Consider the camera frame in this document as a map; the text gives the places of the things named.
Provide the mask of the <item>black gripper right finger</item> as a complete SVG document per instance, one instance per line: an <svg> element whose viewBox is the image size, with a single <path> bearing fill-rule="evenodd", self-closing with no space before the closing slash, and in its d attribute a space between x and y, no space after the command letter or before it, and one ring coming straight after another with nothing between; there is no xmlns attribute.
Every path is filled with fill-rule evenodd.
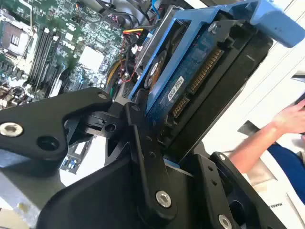
<svg viewBox="0 0 305 229"><path fill-rule="evenodd" d="M203 224L208 229L283 229L284 224L229 159L191 157Z"/></svg>

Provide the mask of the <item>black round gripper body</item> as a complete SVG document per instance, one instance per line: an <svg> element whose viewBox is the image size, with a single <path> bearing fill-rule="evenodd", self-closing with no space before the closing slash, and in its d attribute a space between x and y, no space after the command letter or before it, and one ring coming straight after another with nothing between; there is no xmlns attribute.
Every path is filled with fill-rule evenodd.
<svg viewBox="0 0 305 229"><path fill-rule="evenodd" d="M191 189L193 177L166 167L177 214L167 229L203 226ZM120 159L56 193L39 215L38 229L147 229L139 216L132 162Z"/></svg>

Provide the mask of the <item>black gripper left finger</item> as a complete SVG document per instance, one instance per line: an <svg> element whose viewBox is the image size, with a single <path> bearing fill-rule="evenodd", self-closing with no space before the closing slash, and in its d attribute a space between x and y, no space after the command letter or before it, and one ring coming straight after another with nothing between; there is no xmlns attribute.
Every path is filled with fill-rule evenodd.
<svg viewBox="0 0 305 229"><path fill-rule="evenodd" d="M115 103L98 88L61 94L2 110L0 113L0 167L20 175L12 179L20 195L47 192L30 184L55 175L68 149L94 135L108 140L111 163L129 158L136 205L142 221L172 221L177 212L173 198L166 206L157 193L171 194L165 163L137 105Z"/></svg>

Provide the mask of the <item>bare person hand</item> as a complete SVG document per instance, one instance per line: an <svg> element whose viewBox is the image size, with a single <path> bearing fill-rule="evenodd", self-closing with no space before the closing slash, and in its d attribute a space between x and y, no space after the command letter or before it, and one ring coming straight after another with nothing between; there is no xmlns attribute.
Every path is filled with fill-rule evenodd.
<svg viewBox="0 0 305 229"><path fill-rule="evenodd" d="M283 134L305 132L305 100L280 111L271 121L275 129Z"/></svg>

